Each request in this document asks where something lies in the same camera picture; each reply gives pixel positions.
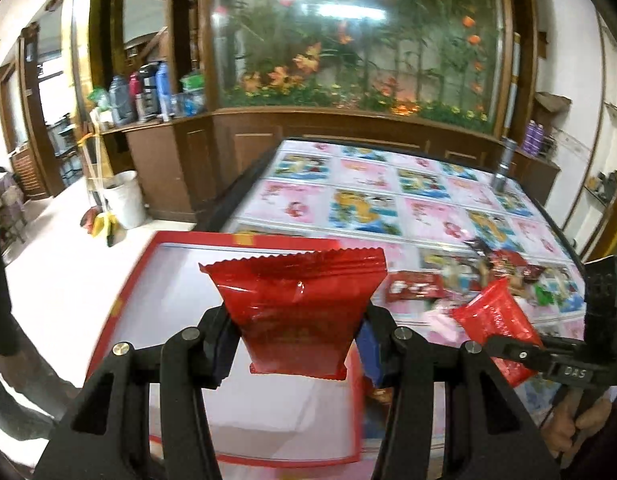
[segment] white floor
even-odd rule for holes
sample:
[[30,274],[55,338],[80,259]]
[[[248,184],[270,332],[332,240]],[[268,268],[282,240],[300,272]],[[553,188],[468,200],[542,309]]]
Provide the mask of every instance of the white floor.
[[[109,309],[152,234],[193,224],[149,221],[108,248],[79,226],[90,206],[83,179],[46,202],[40,214],[45,204],[27,205],[28,214],[39,216],[26,229],[24,247],[7,254],[13,315],[58,374],[81,386]],[[21,463],[35,464],[45,444],[17,442],[0,431],[0,448]]]

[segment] ceiling light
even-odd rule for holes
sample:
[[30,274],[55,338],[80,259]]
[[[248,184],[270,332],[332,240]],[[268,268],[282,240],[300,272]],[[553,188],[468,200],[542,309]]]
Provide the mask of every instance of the ceiling light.
[[386,12],[382,9],[341,4],[321,4],[317,6],[317,13],[320,16],[328,16],[330,18],[345,18],[348,20],[368,18],[378,22],[386,20],[387,17]]

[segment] red candy wrapper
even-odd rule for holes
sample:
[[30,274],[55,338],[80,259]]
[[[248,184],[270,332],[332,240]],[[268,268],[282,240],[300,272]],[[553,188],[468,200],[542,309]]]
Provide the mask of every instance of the red candy wrapper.
[[386,277],[382,249],[263,256],[200,265],[218,287],[251,371],[346,379],[345,358]]
[[445,297],[444,279],[438,273],[399,270],[389,274],[385,293],[387,303]]
[[[508,291],[506,278],[489,283],[468,305],[452,310],[451,317],[482,345],[489,336],[506,335],[541,346],[540,336]],[[493,361],[512,387],[535,375],[519,363],[500,358]]]

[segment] purple bottle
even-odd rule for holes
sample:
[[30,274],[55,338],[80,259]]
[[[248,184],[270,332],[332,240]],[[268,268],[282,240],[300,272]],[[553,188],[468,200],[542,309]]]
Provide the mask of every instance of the purple bottle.
[[540,153],[540,148],[542,147],[542,141],[544,140],[544,126],[541,124],[536,124],[535,126],[535,134],[533,136],[533,151],[531,152],[532,156],[537,156]]
[[526,125],[526,134],[522,142],[522,151],[529,155],[533,153],[533,137],[535,136],[535,121],[529,121]]

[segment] thermos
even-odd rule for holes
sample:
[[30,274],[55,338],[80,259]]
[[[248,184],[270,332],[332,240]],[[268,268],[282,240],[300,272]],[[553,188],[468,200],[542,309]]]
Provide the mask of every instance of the thermos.
[[144,92],[142,89],[142,81],[137,72],[133,72],[128,80],[128,89],[130,94],[135,99],[135,108],[138,112],[138,121],[141,123],[146,121],[146,109],[144,108]]
[[511,166],[511,160],[513,160],[513,153],[515,153],[515,148],[517,147],[517,142],[508,137],[503,142],[502,158],[491,179],[491,189],[496,193],[502,193],[505,190],[506,175]]
[[159,64],[156,74],[157,94],[159,95],[159,107],[162,109],[162,118],[171,120],[171,85],[168,81],[168,65],[163,61]]
[[156,72],[157,68],[153,63],[142,66],[138,71],[143,88],[144,118],[146,120],[153,119],[159,114]]
[[121,75],[113,77],[109,97],[115,126],[123,126],[136,121],[135,108],[130,100],[130,90],[125,77]]

